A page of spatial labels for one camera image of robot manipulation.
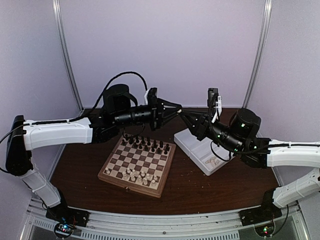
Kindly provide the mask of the white tall piece carried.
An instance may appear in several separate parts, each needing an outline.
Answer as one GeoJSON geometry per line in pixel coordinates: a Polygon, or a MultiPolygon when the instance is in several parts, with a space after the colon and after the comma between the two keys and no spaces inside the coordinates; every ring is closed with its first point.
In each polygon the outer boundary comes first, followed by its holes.
{"type": "Polygon", "coordinates": [[[133,169],[131,172],[130,172],[130,180],[132,182],[135,182],[136,181],[136,170],[133,169]]]}

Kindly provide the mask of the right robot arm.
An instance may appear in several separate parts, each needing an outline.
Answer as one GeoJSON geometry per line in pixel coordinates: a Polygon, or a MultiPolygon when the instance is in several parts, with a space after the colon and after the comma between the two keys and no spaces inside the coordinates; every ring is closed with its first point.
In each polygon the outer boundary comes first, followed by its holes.
{"type": "Polygon", "coordinates": [[[213,120],[208,112],[182,110],[181,118],[191,134],[199,141],[209,138],[230,155],[252,168],[264,169],[278,166],[312,167],[312,171],[282,187],[267,191],[270,197],[256,210],[259,220],[268,220],[276,208],[313,194],[320,189],[320,143],[291,142],[257,137],[261,118],[247,108],[232,116],[228,125],[213,120]]]}

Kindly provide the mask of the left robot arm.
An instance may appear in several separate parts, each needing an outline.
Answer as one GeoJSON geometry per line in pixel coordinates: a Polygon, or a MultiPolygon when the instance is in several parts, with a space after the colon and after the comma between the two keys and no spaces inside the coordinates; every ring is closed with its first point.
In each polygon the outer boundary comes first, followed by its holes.
{"type": "MultiPolygon", "coordinates": [[[[32,163],[32,150],[64,144],[100,144],[130,126],[149,125],[157,130],[178,116],[182,107],[157,97],[157,89],[145,93],[138,105],[125,84],[116,84],[102,93],[100,112],[79,119],[53,121],[15,117],[8,135],[5,167],[38,195],[61,222],[72,218],[72,211],[60,190],[54,187],[32,163]]],[[[124,134],[98,174],[98,178],[134,192],[159,198],[171,167],[175,145],[143,136],[124,134]]]]}

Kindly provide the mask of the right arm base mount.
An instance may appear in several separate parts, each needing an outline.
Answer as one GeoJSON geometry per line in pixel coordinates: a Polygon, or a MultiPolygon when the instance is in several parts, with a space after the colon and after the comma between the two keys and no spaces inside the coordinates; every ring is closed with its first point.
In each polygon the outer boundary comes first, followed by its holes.
{"type": "Polygon", "coordinates": [[[239,211],[240,221],[243,226],[271,221],[282,216],[281,208],[273,204],[275,190],[273,188],[264,193],[260,206],[239,211]]]}

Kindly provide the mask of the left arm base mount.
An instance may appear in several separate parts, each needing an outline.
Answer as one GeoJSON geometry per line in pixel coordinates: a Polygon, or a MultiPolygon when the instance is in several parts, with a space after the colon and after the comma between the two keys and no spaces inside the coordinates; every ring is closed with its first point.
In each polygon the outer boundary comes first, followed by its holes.
{"type": "Polygon", "coordinates": [[[58,190],[58,192],[60,195],[60,204],[54,207],[49,207],[46,211],[45,217],[63,224],[86,227],[90,213],[86,210],[68,207],[62,191],[58,190]]]}

